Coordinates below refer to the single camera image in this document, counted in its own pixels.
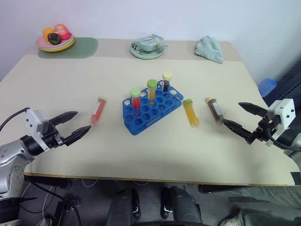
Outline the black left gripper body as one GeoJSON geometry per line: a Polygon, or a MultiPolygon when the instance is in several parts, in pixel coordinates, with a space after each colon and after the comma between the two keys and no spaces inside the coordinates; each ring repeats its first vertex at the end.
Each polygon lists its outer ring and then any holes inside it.
{"type": "Polygon", "coordinates": [[[56,128],[59,124],[63,124],[63,122],[61,120],[50,120],[44,124],[42,140],[49,148],[57,148],[66,142],[66,139],[56,128]]]}

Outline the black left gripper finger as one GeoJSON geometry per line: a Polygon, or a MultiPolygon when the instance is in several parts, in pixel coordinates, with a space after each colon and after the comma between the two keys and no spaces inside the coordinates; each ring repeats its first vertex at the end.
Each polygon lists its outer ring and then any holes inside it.
{"type": "Polygon", "coordinates": [[[53,125],[63,124],[71,120],[77,113],[77,111],[68,111],[50,119],[49,122],[53,125]]]}
{"type": "Polygon", "coordinates": [[[76,141],[81,139],[86,133],[88,133],[90,129],[91,129],[91,125],[75,130],[74,132],[71,133],[71,135],[69,135],[68,137],[65,137],[63,139],[63,143],[66,146],[69,146],[69,145],[75,143],[76,141]]]}

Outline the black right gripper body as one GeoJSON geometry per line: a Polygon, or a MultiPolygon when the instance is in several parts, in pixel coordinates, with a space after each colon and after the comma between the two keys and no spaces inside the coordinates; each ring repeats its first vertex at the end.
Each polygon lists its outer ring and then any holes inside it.
{"type": "Polygon", "coordinates": [[[258,122],[257,128],[246,138],[246,142],[251,144],[254,140],[258,139],[260,141],[268,141],[268,130],[270,134],[274,134],[272,132],[276,126],[280,123],[280,116],[275,115],[272,119],[268,117],[268,114],[264,113],[253,113],[254,115],[258,115],[262,117],[262,119],[258,122]]]}

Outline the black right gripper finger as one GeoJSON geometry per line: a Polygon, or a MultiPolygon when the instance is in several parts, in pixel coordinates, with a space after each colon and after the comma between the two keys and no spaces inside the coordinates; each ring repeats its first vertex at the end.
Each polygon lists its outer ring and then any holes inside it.
{"type": "Polygon", "coordinates": [[[260,117],[265,117],[267,115],[267,110],[259,107],[257,105],[254,105],[252,103],[248,103],[248,102],[239,102],[238,103],[244,110],[246,110],[247,112],[253,114],[253,115],[258,115],[260,117]]]}
{"type": "Polygon", "coordinates": [[[222,119],[222,122],[228,129],[230,129],[232,132],[242,137],[244,140],[247,140],[252,134],[250,131],[244,129],[242,125],[234,121],[222,119]]]}

